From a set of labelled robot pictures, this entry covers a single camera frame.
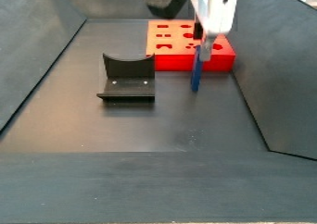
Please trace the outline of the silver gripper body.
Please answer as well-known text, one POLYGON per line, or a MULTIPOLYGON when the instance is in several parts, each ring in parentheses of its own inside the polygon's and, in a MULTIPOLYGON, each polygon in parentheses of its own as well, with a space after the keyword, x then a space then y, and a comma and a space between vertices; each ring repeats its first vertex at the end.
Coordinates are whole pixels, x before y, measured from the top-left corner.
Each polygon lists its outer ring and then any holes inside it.
POLYGON ((228 34, 238 0, 192 0, 196 16, 208 37, 228 34))

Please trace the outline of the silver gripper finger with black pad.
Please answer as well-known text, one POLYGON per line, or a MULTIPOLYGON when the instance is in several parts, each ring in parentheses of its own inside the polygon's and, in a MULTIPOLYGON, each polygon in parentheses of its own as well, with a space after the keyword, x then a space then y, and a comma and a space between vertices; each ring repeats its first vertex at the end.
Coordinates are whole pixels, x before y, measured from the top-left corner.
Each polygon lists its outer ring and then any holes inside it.
POLYGON ((193 39, 200 40, 204 36, 204 28, 200 22, 194 22, 193 39))

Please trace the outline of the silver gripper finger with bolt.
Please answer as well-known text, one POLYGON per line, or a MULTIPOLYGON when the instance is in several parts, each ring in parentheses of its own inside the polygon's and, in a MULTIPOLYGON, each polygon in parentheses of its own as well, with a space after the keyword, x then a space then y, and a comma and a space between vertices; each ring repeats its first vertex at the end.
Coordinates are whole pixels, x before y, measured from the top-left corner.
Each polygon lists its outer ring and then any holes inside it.
POLYGON ((208 35, 202 40, 201 53, 200 53, 200 59, 202 61, 210 61, 210 54, 212 54, 214 40, 216 40, 216 37, 212 35, 208 35))

